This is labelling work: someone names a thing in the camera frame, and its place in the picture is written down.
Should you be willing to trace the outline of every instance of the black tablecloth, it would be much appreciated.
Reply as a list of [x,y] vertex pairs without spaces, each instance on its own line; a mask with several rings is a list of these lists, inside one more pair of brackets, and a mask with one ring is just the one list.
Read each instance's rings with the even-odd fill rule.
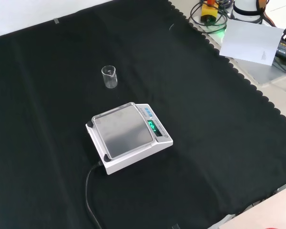
[[148,103],[174,145],[93,173],[104,228],[205,229],[286,183],[285,117],[169,2],[116,0],[59,21],[0,37],[0,229],[93,228],[85,124],[128,102]]

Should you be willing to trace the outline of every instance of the white surface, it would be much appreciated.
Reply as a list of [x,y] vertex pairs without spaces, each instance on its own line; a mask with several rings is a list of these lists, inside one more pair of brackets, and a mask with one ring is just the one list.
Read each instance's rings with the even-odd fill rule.
[[110,0],[0,0],[0,36]]
[[228,20],[220,55],[271,66],[283,31],[276,27]]
[[240,214],[219,229],[286,229],[286,189]]
[[142,108],[144,109],[145,107],[147,107],[149,109],[149,111],[152,112],[153,117],[150,118],[151,120],[157,120],[157,122],[160,124],[160,126],[158,126],[158,129],[161,131],[162,134],[167,134],[166,137],[155,137],[155,140],[152,141],[149,145],[144,146],[142,148],[139,148],[129,154],[126,154],[118,159],[112,160],[110,162],[106,162],[104,161],[104,156],[106,154],[106,149],[102,143],[101,138],[99,137],[99,134],[96,130],[95,127],[90,128],[86,125],[86,128],[88,130],[88,133],[95,145],[96,150],[98,151],[98,154],[100,155],[100,158],[104,164],[104,167],[106,169],[106,172],[108,175],[122,169],[125,168],[133,163],[136,163],[148,156],[151,156],[167,147],[170,147],[173,145],[173,140],[171,139],[171,137],[168,135],[167,131],[165,130],[165,128],[163,127],[163,125],[161,124],[161,122],[159,121],[159,119],[157,118],[157,116],[154,114],[154,112],[152,111],[152,109],[150,108],[150,106],[148,104],[137,104],[136,105],[139,109]]

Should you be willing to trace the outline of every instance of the scale display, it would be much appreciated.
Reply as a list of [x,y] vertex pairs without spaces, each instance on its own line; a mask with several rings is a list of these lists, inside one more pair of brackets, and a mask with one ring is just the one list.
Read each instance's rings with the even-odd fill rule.
[[151,129],[153,130],[154,134],[157,137],[161,137],[162,134],[160,133],[159,129],[157,128],[157,126],[155,125],[155,123],[153,122],[153,120],[147,120],[149,126],[151,127]]

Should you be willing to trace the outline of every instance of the white sheet of paper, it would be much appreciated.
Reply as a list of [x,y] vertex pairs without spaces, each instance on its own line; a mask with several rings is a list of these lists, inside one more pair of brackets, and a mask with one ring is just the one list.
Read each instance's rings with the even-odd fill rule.
[[221,56],[272,65],[283,29],[228,20]]

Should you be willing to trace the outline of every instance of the white tabletop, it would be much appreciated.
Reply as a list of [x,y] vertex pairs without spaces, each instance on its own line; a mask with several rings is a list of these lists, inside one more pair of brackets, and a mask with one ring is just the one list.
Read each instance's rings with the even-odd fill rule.
[[286,189],[228,221],[219,229],[286,229]]

